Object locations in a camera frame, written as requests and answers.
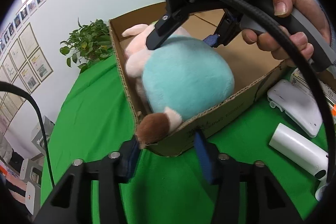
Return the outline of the white flat device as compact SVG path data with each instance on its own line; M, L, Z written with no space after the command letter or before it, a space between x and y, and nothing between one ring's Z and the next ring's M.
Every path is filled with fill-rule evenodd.
M318 135L322 125L319 108L313 98L292 85L287 80L280 80L267 92L271 108L279 108L289 116L311 138Z

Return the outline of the plush toy green hair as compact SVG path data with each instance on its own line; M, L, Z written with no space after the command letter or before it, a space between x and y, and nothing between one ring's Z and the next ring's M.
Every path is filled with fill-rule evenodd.
M122 33L132 38L124 50L125 73L151 110L135 131L141 148L225 101L235 86L225 59L203 40L179 27L161 47L148 50L146 38L152 30L154 24L136 24Z

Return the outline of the brown cardboard box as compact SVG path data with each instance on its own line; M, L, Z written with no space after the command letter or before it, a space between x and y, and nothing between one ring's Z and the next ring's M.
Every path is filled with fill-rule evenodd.
M109 21L111 43L116 56L118 72L135 124L140 124L150 110L136 93L133 80L126 76L124 50L132 38L124 38L122 33L133 25L155 22L166 11L165 6L163 2L156 3ZM245 112L289 69L284 62L273 59L269 52L259 50L256 45L246 44L241 35L236 36L227 46L219 46L216 51L225 59L234 75L233 95L222 103L188 119L172 135L147 146L152 153L164 157L179 156L193 146L194 130L197 127L201 128L205 137L214 135Z

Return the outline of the white hair dryer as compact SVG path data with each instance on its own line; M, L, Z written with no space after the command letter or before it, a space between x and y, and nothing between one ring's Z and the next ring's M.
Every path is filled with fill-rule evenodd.
M315 199L322 200L327 187L328 153L282 123L276 127L269 145L319 180Z

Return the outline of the green potted plant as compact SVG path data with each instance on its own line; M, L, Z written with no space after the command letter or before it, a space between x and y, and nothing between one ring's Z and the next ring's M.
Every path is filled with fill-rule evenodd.
M78 24L69 38L60 42L60 53L66 57L66 65L78 67L84 72L113 54L109 27L97 19L90 24Z

